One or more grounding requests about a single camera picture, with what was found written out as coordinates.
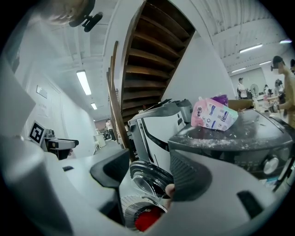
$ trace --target stair step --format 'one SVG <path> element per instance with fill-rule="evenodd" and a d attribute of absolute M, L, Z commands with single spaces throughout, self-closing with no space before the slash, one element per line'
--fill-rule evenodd
<path fill-rule="evenodd" d="M 123 100 L 146 98 L 146 97 L 158 97 L 161 95 L 162 95 L 161 91 L 124 92 Z"/>
<path fill-rule="evenodd" d="M 175 68 L 174 64 L 171 61 L 166 60 L 166 59 L 164 59 L 162 57 L 159 57 L 157 55 L 147 53 L 147 52 L 142 51 L 142 50 L 131 48 L 130 52 L 129 52 L 129 56 L 143 58 L 143 59 L 146 59 L 148 61 L 152 61 L 155 64 L 164 65 L 165 67 L 167 67 L 167 68 L 169 68 L 171 70 Z"/>
<path fill-rule="evenodd" d="M 155 38 L 152 38 L 144 33 L 140 33 L 140 32 L 135 32 L 134 33 L 134 38 L 138 39 L 140 41 L 144 41 L 148 44 L 153 45 L 155 48 L 157 48 L 158 50 L 168 54 L 169 56 L 178 59 L 180 58 L 180 55 L 171 47 L 169 47 L 168 45 L 156 40 Z"/>
<path fill-rule="evenodd" d="M 161 24 L 182 41 L 189 38 L 188 32 L 186 32 L 185 29 L 181 27 L 181 25 L 178 24 L 171 16 L 158 7 L 147 2 L 143 8 L 142 14 Z"/>
<path fill-rule="evenodd" d="M 134 115 L 123 117 L 123 122 L 126 123 L 129 120 L 131 120 L 133 117 L 134 117 Z"/>
<path fill-rule="evenodd" d="M 135 116 L 136 114 L 138 114 L 138 111 L 140 111 L 140 110 L 143 110 L 142 106 L 137 106 L 137 107 L 134 107 L 131 109 L 125 109 L 122 112 L 122 117 L 130 116 L 130 115 Z"/>
<path fill-rule="evenodd" d="M 159 98 L 151 98 L 151 99 L 145 99 L 145 100 L 140 100 L 140 101 L 125 101 L 123 102 L 122 109 L 129 109 L 137 106 L 143 106 L 143 105 L 149 105 L 149 104 L 154 104 L 158 103 L 160 101 Z"/>
<path fill-rule="evenodd" d="M 147 68 L 147 67 L 135 66 L 135 65 L 127 65 L 126 73 L 137 73 L 137 74 L 144 74 L 144 75 L 151 75 L 151 76 L 159 76 L 166 79 L 170 78 L 169 73 Z"/>
<path fill-rule="evenodd" d="M 150 4 L 156 6 L 163 12 L 167 13 L 172 17 L 178 24 L 181 25 L 188 33 L 194 31 L 194 27 L 188 21 L 188 19 L 169 1 L 159 1 L 159 0 L 148 0 Z"/>
<path fill-rule="evenodd" d="M 131 88 L 166 88 L 165 82 L 152 81 L 152 80 L 125 80 L 125 89 Z"/>
<path fill-rule="evenodd" d="M 150 35 L 156 40 L 159 40 L 178 51 L 184 48 L 184 43 L 171 31 L 169 31 L 159 23 L 155 22 L 154 20 L 143 15 L 140 16 L 140 19 L 136 26 L 136 31 Z"/>

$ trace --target jar lid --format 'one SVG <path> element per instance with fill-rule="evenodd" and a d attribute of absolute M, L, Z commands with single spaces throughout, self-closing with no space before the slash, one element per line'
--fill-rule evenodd
<path fill-rule="evenodd" d="M 169 198 L 165 193 L 168 184 L 174 183 L 173 176 L 146 161 L 134 161 L 130 165 L 132 185 L 141 194 L 159 201 Z"/>

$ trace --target floor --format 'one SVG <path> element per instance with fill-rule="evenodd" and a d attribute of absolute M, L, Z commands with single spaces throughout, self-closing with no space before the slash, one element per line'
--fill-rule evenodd
<path fill-rule="evenodd" d="M 101 149 L 98 149 L 95 154 L 107 154 L 110 150 L 122 150 L 121 145 L 119 145 L 116 141 L 107 140 L 106 145 Z"/>

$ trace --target pink snack bag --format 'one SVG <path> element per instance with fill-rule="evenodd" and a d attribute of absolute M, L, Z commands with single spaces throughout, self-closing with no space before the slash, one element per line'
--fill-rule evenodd
<path fill-rule="evenodd" d="M 238 116 L 238 112 L 211 98 L 206 98 L 195 103 L 191 125 L 226 131 Z"/>

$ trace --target fluorescent ceiling light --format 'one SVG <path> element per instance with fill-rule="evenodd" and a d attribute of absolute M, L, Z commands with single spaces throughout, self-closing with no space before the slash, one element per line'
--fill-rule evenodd
<path fill-rule="evenodd" d="M 77 77 L 86 95 L 91 95 L 85 71 L 77 71 Z"/>
<path fill-rule="evenodd" d="M 236 70 L 236 71 L 232 71 L 231 73 L 235 73 L 235 72 L 237 72 L 237 71 L 241 71 L 241 70 L 244 70 L 244 69 L 246 69 L 246 68 L 244 67 L 244 68 L 238 69 L 238 70 Z"/>
<path fill-rule="evenodd" d="M 291 43 L 292 40 L 290 39 L 284 39 L 284 40 L 281 40 L 280 43 Z"/>
<path fill-rule="evenodd" d="M 96 104 L 95 103 L 91 103 L 91 106 L 94 110 L 97 110 Z"/>
<path fill-rule="evenodd" d="M 259 65 L 264 65 L 264 64 L 266 64 L 266 63 L 270 63 L 271 61 L 266 61 L 266 62 L 262 62 L 262 63 L 260 63 Z"/>
<path fill-rule="evenodd" d="M 250 50 L 253 50 L 253 49 L 256 49 L 256 48 L 259 48 L 259 47 L 262 47 L 263 44 L 258 44 L 256 46 L 253 46 L 253 47 L 248 47 L 248 48 L 245 48 L 245 49 L 242 49 L 239 51 L 239 53 L 244 53 L 246 51 L 250 51 Z"/>

